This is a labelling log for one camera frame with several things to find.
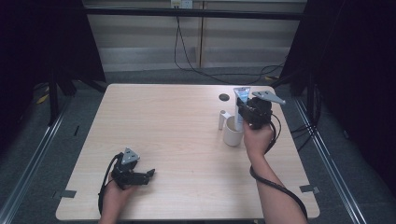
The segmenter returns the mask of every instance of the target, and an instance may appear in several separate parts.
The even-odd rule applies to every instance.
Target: gray floor
[[[206,71],[211,74],[231,72],[259,74],[261,68],[212,68]],[[276,74],[278,74],[278,71],[272,73],[271,76]],[[221,78],[234,84],[246,85],[254,81],[256,77],[228,75],[216,78]],[[107,73],[106,78],[107,84],[116,82],[224,84],[208,76],[181,70]],[[261,78],[254,85],[267,85],[269,83],[270,81]],[[65,189],[103,97],[102,93],[83,83],[77,83],[76,85],[78,92],[71,99],[71,103],[64,113],[63,122],[53,138],[44,160],[40,163],[12,223],[62,223],[55,217],[59,200],[52,199],[52,195],[56,190]],[[41,105],[35,104],[35,100],[43,91],[44,89],[40,89],[35,92],[35,99],[21,122],[19,134],[11,141],[7,154],[1,158],[0,180],[2,185],[0,188],[0,206],[4,205],[7,196],[15,188],[19,177],[35,153],[41,137],[47,130],[50,117],[49,101]],[[276,88],[276,93],[288,102],[282,106],[282,109],[290,129],[299,128],[304,123],[297,111],[294,98],[290,96],[288,85]],[[66,102],[64,97],[61,97],[60,103],[62,104],[62,102]],[[322,108],[318,129],[367,223],[396,223],[395,199],[377,174],[366,164],[359,153],[359,149],[353,142],[345,139],[342,127],[339,126],[333,115],[328,112],[325,105]],[[306,134],[296,138],[296,146],[301,146],[307,136]],[[320,193],[316,194],[320,216],[310,219],[309,223],[353,223],[312,141],[309,141],[302,149],[300,156],[311,185],[320,189]],[[206,223],[242,224],[249,222],[250,220],[233,222],[223,220],[207,221]],[[185,223],[185,221],[168,223],[181,224]]]

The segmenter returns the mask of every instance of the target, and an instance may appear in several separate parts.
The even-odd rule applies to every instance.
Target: human hand
[[[125,190],[120,189],[117,183],[108,175],[108,183],[103,199],[102,216],[100,224],[116,223],[123,207],[128,202],[129,197],[138,189],[137,185],[125,186]]]
[[[273,130],[270,125],[263,125],[259,130],[252,130],[244,120],[244,142],[247,155],[252,161],[254,158],[262,158],[273,138]]]

